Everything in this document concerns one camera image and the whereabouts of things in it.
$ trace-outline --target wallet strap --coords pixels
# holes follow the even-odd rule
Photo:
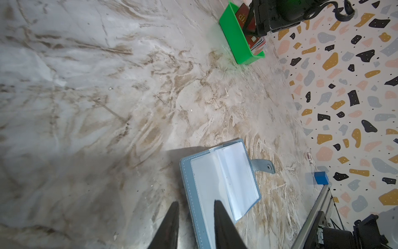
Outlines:
[[[267,173],[275,174],[275,167],[270,160],[265,159],[252,159],[250,160],[254,171],[264,171]]]

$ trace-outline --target blue wallet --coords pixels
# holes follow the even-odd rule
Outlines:
[[[215,249],[214,201],[236,223],[260,199],[255,171],[275,174],[271,161],[250,160],[242,139],[184,157],[181,174],[199,249]]]

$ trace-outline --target terrazzo wall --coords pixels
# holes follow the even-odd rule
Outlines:
[[[398,205],[398,2],[351,3],[349,22],[336,21],[328,6],[272,34],[311,153],[347,227]]]

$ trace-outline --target green plastic bin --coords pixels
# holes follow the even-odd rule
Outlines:
[[[265,54],[261,51],[258,55],[253,55],[239,25],[238,19],[235,16],[238,9],[239,7],[237,5],[229,2],[220,18],[220,26],[231,47],[236,62],[238,64],[250,64],[260,58],[265,58]]]

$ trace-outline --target marble surface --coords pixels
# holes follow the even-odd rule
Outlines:
[[[179,159],[235,138],[276,174],[238,223],[290,248],[319,191],[275,48],[236,64],[226,0],[1,1],[0,237],[30,248],[146,248],[180,203]]]

